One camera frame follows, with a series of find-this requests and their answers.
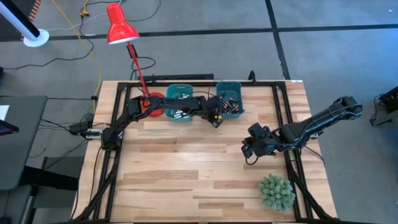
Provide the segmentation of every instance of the white stand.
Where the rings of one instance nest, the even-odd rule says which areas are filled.
[[[35,40],[29,40],[28,38],[24,37],[24,44],[28,47],[40,47],[41,45],[47,43],[50,38],[50,34],[43,29],[39,29],[40,35]]]

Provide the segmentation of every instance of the table leg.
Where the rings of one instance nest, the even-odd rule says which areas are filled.
[[[79,179],[25,166],[19,185],[39,185],[63,190],[77,190]]]

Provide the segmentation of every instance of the gray carpet floor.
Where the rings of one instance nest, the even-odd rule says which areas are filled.
[[[82,1],[57,2],[74,24],[80,23]],[[279,28],[398,23],[398,2],[393,0],[271,3]],[[159,0],[127,0],[123,8],[128,19],[142,19],[150,16],[158,4]],[[95,16],[104,13],[105,7],[95,4],[89,11]],[[43,29],[68,28],[49,0],[42,1],[34,24]],[[153,18],[131,24],[139,32],[271,28],[264,0],[163,0]],[[108,27],[107,16],[99,16],[87,22],[83,30],[86,34],[105,34]],[[51,36],[73,35],[72,30],[49,32]],[[343,95],[352,95],[364,104],[362,118],[340,122],[320,137],[338,216],[349,221],[397,223],[398,129],[392,124],[373,128],[368,119],[374,113],[374,96],[398,85],[398,29],[281,32],[280,39],[290,77],[304,81],[313,113]],[[93,43],[104,79],[127,80],[131,59],[125,46],[107,45],[106,39],[95,39]],[[214,73],[216,78],[245,79],[254,70],[258,79],[284,78],[271,32],[143,37],[134,44],[140,56],[157,62],[145,75]],[[85,54],[77,40],[53,40],[37,49],[21,42],[0,42],[0,52],[0,66],[7,68]],[[149,63],[144,59],[140,62],[142,67]],[[71,62],[59,60],[45,67],[6,70],[0,77],[0,95],[87,98],[94,93],[97,81],[98,73],[90,57]],[[50,100],[44,118],[58,123],[79,122],[90,107],[89,101]],[[64,131],[41,129],[31,154],[48,149],[42,156],[29,159],[28,165],[40,167],[44,156],[58,157],[80,141]],[[71,156],[84,154],[83,147]],[[79,161],[71,159],[69,163],[77,166]],[[39,209],[35,223],[68,219],[70,197],[73,196],[64,197],[68,205]]]

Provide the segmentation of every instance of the red desk lamp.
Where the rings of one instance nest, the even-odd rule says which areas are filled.
[[[131,47],[131,40],[135,40],[139,38],[139,34],[133,26],[127,23],[126,18],[124,17],[123,9],[118,3],[108,4],[106,7],[106,11],[108,12],[109,21],[111,23],[111,27],[108,31],[108,44],[119,44],[127,42],[127,46],[129,48],[130,54],[132,55],[132,59],[134,63],[137,65],[137,70],[139,74],[139,78],[142,83],[142,89],[144,90],[145,96],[159,96],[164,97],[163,94],[152,92],[149,93],[146,87],[144,78],[142,77],[141,68],[138,65],[138,60],[134,49]],[[148,106],[144,104],[141,105],[142,109],[147,108]],[[149,116],[156,117],[160,116],[164,113],[163,109],[153,111]]]

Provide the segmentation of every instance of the lamp base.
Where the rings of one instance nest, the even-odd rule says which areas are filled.
[[[158,92],[149,93],[149,96],[165,97],[163,94],[158,93]],[[141,108],[142,108],[143,111],[145,111],[146,108],[148,108],[148,106],[144,106],[146,104],[148,104],[147,101],[144,101],[143,103],[141,103]],[[164,114],[164,109],[156,109],[149,116],[155,118],[155,117],[160,116],[162,114]]]
[[[29,40],[28,38],[24,37],[24,44],[28,47],[40,47],[47,43],[50,38],[50,34],[43,29],[39,29],[40,35],[35,40]]]

